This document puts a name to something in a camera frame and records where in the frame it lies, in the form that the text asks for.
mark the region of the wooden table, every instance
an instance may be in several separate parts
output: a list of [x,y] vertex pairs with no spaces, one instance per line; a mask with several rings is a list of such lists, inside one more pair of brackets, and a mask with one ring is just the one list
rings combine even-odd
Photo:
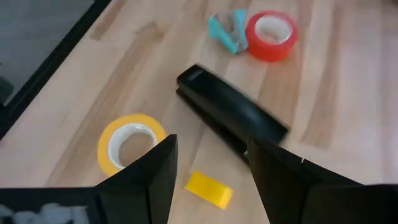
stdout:
[[[265,63],[210,40],[225,9],[290,14],[300,40]],[[398,180],[398,8],[382,0],[114,0],[0,141],[0,186],[89,186],[112,120],[148,114],[178,134],[169,223],[266,223],[251,173],[175,94],[200,63],[291,130],[288,150],[364,184]],[[183,189],[193,170],[234,190],[220,210]]]

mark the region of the red tape roll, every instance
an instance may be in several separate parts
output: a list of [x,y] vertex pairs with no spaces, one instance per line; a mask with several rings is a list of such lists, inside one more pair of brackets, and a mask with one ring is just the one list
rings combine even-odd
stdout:
[[293,20],[277,11],[264,11],[252,16],[246,29],[249,53],[268,62],[285,59],[297,36],[298,30]]

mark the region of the wood grain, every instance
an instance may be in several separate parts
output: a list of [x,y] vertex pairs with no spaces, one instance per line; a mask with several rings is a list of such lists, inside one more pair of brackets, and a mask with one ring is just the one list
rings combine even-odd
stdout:
[[[242,7],[296,21],[288,59],[231,55],[208,37],[208,16]],[[293,153],[364,184],[397,182],[397,21],[386,0],[114,0],[0,141],[0,187],[101,182],[101,132],[145,113],[178,136],[169,223],[267,223],[247,165],[175,94],[194,63],[288,125]],[[226,210],[184,190],[193,170],[234,190]]]

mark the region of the gray floor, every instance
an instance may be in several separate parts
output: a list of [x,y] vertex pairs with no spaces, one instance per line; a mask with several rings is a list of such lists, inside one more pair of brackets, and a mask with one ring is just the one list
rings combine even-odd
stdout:
[[0,76],[14,86],[5,104],[92,3],[93,0],[0,0]]

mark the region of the sticky note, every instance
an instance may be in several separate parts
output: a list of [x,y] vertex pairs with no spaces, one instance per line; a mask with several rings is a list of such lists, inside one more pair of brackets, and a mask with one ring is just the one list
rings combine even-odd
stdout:
[[205,174],[194,171],[185,189],[225,209],[232,197],[232,189]]

